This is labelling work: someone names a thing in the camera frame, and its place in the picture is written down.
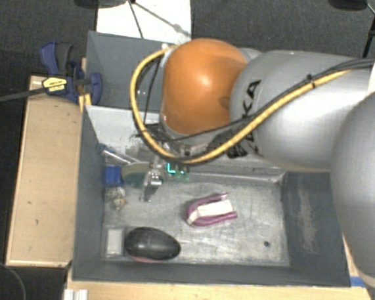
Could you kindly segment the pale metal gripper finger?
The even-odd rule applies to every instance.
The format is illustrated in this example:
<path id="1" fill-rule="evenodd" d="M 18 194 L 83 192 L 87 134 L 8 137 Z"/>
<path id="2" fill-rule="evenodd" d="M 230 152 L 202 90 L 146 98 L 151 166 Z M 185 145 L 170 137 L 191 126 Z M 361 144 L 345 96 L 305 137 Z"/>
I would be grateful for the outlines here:
<path id="1" fill-rule="evenodd" d="M 146 173 L 141 189 L 140 201 L 150 202 L 162 183 L 163 180 L 158 171 L 149 171 Z"/>

